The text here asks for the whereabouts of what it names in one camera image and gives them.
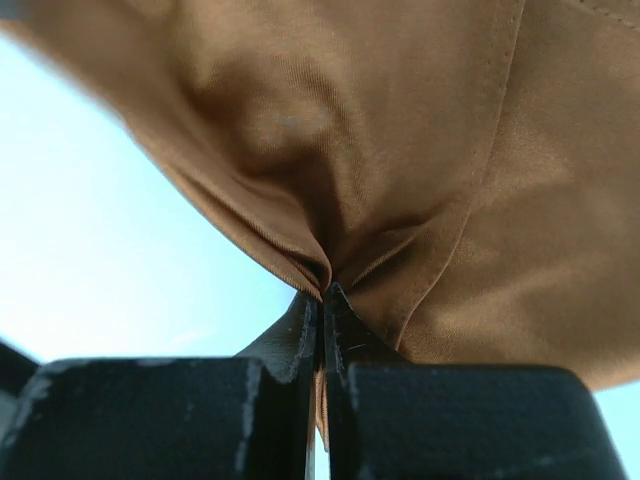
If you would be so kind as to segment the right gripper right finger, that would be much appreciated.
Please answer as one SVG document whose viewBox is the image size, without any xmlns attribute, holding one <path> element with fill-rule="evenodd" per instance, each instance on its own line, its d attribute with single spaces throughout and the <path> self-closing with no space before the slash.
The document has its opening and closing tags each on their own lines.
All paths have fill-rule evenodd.
<svg viewBox="0 0 640 480">
<path fill-rule="evenodd" d="M 540 365 L 416 365 L 324 297 L 334 479 L 622 479 L 597 405 L 571 372 Z"/>
</svg>

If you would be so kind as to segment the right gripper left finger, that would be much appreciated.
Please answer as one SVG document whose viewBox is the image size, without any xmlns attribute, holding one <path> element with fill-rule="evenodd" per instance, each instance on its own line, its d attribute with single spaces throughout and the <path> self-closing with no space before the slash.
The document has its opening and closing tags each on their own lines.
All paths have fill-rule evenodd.
<svg viewBox="0 0 640 480">
<path fill-rule="evenodd" d="M 310 479 L 317 304 L 234 357 L 69 359 L 22 388 L 5 479 Z"/>
</svg>

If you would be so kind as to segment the orange satin napkin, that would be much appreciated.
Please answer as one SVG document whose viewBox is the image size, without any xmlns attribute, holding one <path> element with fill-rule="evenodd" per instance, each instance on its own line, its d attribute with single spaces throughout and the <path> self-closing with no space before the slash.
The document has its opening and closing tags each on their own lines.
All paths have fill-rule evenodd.
<svg viewBox="0 0 640 480">
<path fill-rule="evenodd" d="M 1 29 L 406 358 L 638 378 L 637 2 L 20 1 Z"/>
</svg>

